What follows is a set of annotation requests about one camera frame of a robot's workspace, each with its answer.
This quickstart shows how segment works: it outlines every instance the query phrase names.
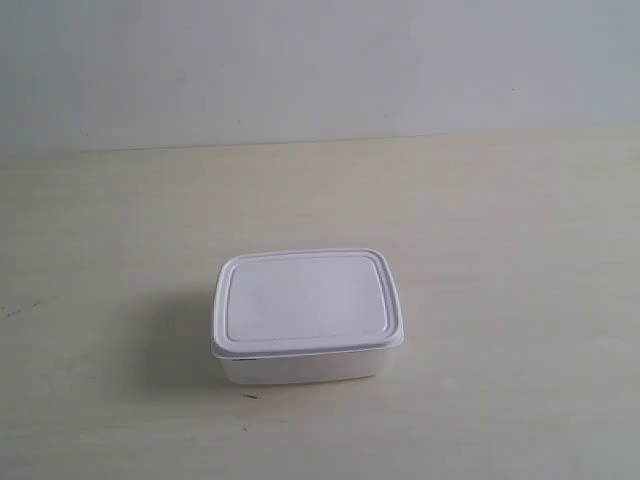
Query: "white lid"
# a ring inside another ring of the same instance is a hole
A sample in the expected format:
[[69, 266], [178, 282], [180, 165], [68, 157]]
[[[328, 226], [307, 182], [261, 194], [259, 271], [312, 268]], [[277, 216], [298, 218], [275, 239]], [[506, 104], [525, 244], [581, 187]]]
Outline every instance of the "white lid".
[[213, 353], [257, 358], [402, 343], [402, 315], [384, 257], [368, 249], [243, 255], [220, 272]]

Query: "white plastic container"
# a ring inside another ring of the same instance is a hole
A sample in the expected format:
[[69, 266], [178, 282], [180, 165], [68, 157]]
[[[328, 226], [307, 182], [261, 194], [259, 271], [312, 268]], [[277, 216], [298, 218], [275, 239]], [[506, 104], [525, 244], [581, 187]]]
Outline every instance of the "white plastic container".
[[244, 255], [220, 272], [212, 351], [235, 383], [375, 375], [403, 340], [393, 278], [373, 250]]

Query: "white wall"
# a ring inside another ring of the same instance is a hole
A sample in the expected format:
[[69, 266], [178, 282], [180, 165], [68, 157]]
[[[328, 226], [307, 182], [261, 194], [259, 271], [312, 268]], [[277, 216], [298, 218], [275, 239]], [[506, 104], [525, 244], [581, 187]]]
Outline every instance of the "white wall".
[[4, 0], [0, 152], [640, 121], [638, 0]]

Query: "wooden table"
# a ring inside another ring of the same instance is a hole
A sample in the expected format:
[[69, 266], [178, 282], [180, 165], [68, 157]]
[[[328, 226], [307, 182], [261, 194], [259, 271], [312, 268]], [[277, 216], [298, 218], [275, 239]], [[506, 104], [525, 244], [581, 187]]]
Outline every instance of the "wooden table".
[[[0, 218], [3, 479], [640, 477], [639, 127], [13, 158]], [[394, 368], [227, 383], [221, 263], [343, 246]]]

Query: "light wood surface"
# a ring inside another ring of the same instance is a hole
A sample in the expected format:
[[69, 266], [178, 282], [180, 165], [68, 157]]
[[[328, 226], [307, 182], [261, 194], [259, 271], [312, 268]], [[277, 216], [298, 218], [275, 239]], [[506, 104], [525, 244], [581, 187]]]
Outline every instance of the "light wood surface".
[[[0, 478], [639, 478], [639, 212], [636, 127], [8, 159]], [[227, 383], [221, 263], [343, 246], [393, 369]]]

